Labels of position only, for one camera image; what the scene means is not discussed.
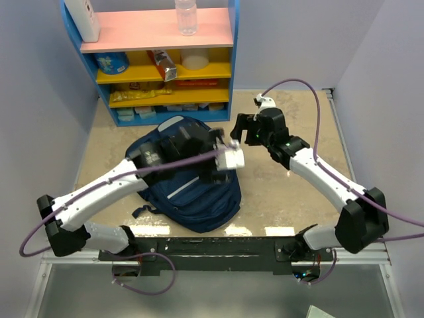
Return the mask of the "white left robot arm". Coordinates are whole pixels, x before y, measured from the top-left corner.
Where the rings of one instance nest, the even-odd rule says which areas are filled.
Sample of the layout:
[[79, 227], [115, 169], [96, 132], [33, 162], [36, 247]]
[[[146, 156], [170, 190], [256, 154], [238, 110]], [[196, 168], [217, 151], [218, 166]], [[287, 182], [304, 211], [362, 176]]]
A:
[[244, 166], [237, 141], [225, 144], [220, 129], [199, 125], [178, 127], [169, 136], [158, 129], [136, 143], [123, 160], [90, 184], [61, 197], [39, 197], [38, 209], [50, 250], [57, 257], [83, 249], [104, 250], [130, 260], [138, 246], [131, 228], [108, 227], [91, 218], [116, 201], [161, 182], [180, 180], [184, 172], [199, 181], [226, 184]]

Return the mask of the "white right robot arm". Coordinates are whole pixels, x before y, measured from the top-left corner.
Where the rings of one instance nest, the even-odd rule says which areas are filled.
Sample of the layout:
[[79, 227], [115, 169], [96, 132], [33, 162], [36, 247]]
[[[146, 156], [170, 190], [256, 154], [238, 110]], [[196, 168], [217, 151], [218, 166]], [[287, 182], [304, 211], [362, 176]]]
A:
[[239, 114], [231, 138], [240, 140], [242, 133], [245, 144], [264, 146], [275, 162], [308, 181], [339, 212], [336, 225], [311, 225], [296, 234], [284, 247], [292, 259], [311, 260], [320, 249], [332, 247], [356, 254], [389, 231], [388, 216], [381, 210], [386, 205], [384, 194], [352, 182], [314, 156], [306, 141], [289, 133], [281, 109]]

